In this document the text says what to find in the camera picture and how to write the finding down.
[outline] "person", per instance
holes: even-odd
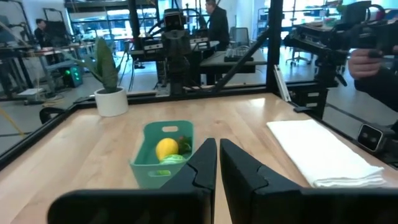
[[[218,41],[217,51],[224,51],[229,45],[229,26],[226,11],[217,6],[215,0],[206,0],[206,12],[209,18],[209,39]],[[208,73],[206,75],[207,85],[214,85],[215,81],[223,76],[220,73]]]
[[[43,19],[36,19],[37,28],[34,32],[36,40],[39,42],[39,45],[43,47],[51,47],[51,43],[47,40],[45,35],[46,23]]]
[[[398,76],[382,66],[381,58],[369,58],[369,49],[357,49],[348,60],[355,89],[365,92],[398,112]]]

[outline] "folded white cloth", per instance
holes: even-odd
[[[383,167],[368,164],[312,119],[267,125],[312,187],[378,187],[386,183]]]

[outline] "camera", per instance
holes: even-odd
[[[164,11],[164,26],[165,31],[184,30],[184,25],[187,23],[187,18],[179,9],[166,9]]]

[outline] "workbench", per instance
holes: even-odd
[[[59,63],[55,63],[52,65],[48,65],[48,63],[46,62],[46,59],[44,57],[49,56],[49,55],[60,54],[64,50],[64,51],[68,51],[68,52],[73,52],[73,54],[75,55],[76,58],[81,59],[79,49],[88,49],[88,54],[91,54],[93,52],[93,46],[94,46],[94,43],[71,44],[66,47],[51,48],[50,50],[34,50],[33,46],[30,46],[30,47],[15,46],[15,47],[0,48],[0,52],[8,53],[7,55],[5,55],[3,57],[7,57],[8,59],[10,59],[10,58],[17,59],[17,61],[19,62],[19,66],[22,70],[22,74],[24,75],[24,80],[26,82],[27,88],[34,88],[34,84],[32,83],[32,80],[30,79],[30,76],[29,76],[29,73],[24,64],[23,58],[35,58],[35,57],[39,58],[39,61],[43,68],[44,75],[45,75],[46,81],[48,83],[49,89],[52,93],[54,93],[55,92],[55,82],[54,82],[52,76],[50,75],[50,73],[59,68],[70,67],[75,63],[68,60],[66,62],[59,62]]]
[[[77,110],[0,172],[0,223],[45,224],[50,204],[75,189],[137,189],[128,161],[137,155],[144,126],[162,120],[189,120],[195,146],[206,138],[227,138],[284,177],[309,187],[266,126],[270,121],[311,119],[293,108],[263,93],[131,105],[114,118],[100,117],[96,108]],[[398,171],[337,137],[370,164],[384,167],[387,187],[398,186]],[[218,164],[215,223],[229,224]]]
[[[224,62],[226,51],[215,52],[212,56],[200,62],[200,73],[228,73],[237,62]],[[246,62],[237,73],[255,73],[256,66],[267,65],[267,61],[261,50],[255,51],[253,61]]]

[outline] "green basket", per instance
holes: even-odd
[[[179,164],[160,165],[156,157],[156,145],[163,138],[178,140],[180,136],[192,138],[193,124],[189,121],[159,121],[149,123],[144,128],[144,142],[134,161],[130,161],[131,169],[141,189],[158,189],[171,179],[189,160],[192,153],[184,154],[185,162]]]

